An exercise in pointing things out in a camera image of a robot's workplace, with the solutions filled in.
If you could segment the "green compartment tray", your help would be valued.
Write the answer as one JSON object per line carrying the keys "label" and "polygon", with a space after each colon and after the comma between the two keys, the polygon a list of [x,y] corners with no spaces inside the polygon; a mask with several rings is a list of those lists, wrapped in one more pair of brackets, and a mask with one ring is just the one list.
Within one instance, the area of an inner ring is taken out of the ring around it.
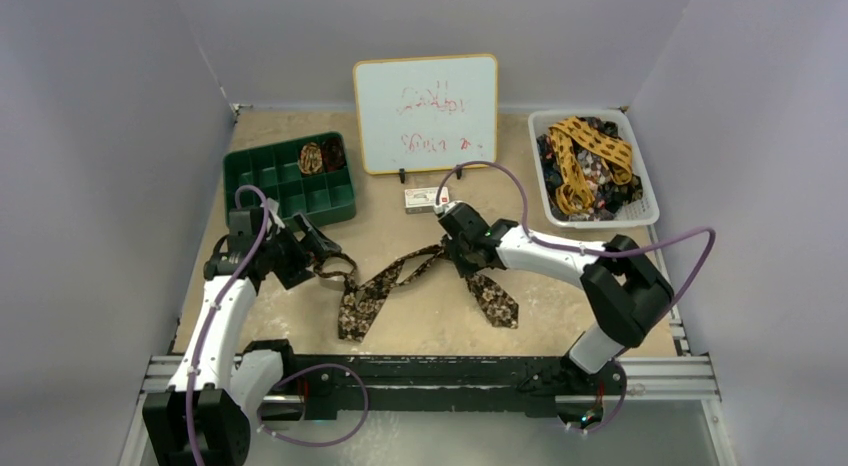
{"label": "green compartment tray", "polygon": [[299,153],[305,144],[317,142],[321,146],[333,136],[340,136],[344,144],[340,133],[330,131],[229,153],[223,160],[225,210],[236,207],[238,187],[253,185],[277,203],[277,215],[289,226],[298,212],[317,226],[354,218],[357,207],[345,144],[344,168],[312,176],[304,176],[298,169]]}

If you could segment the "small white cardboard box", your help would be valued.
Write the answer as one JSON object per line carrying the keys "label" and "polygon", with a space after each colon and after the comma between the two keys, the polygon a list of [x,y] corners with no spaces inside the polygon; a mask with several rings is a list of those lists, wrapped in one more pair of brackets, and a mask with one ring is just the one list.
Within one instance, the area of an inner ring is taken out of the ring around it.
{"label": "small white cardboard box", "polygon": [[436,206],[450,202],[447,187],[410,188],[404,190],[404,210],[407,214],[432,213]]}

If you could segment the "brown floral tie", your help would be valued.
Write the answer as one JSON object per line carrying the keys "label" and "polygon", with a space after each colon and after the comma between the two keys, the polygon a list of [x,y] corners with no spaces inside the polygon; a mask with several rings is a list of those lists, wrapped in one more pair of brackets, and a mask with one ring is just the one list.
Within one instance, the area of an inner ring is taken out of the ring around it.
{"label": "brown floral tie", "polygon": [[[345,277],[339,278],[343,294],[337,318],[338,338],[362,342],[393,290],[420,279],[436,261],[448,259],[443,245],[426,246],[397,258],[363,283],[357,280],[358,264],[349,255],[345,254],[345,260],[331,260],[326,271],[345,272]],[[464,281],[491,326],[518,327],[519,304],[497,282],[480,273]]]}

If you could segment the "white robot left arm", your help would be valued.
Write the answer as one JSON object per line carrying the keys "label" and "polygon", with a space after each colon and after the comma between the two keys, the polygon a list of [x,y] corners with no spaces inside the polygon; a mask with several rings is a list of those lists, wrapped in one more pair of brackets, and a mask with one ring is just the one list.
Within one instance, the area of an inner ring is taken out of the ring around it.
{"label": "white robot left arm", "polygon": [[262,206],[230,211],[228,232],[203,268],[203,301],[189,346],[165,390],[148,394],[143,404],[159,464],[244,464],[262,395],[284,395],[297,385],[298,368],[285,359],[287,341],[259,341],[237,352],[268,275],[294,288],[341,250],[304,214],[293,221],[289,228]]}

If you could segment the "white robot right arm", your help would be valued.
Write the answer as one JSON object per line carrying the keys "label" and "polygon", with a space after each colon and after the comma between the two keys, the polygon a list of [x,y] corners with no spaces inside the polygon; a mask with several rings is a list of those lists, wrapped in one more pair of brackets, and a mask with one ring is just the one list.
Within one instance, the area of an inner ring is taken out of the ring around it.
{"label": "white robot right arm", "polygon": [[672,304],[674,291],[628,236],[580,242],[535,231],[516,221],[488,224],[469,204],[435,207],[446,251],[458,272],[518,270],[563,281],[584,291],[594,324],[563,358],[561,378],[576,393],[596,385],[618,354],[642,344]]}

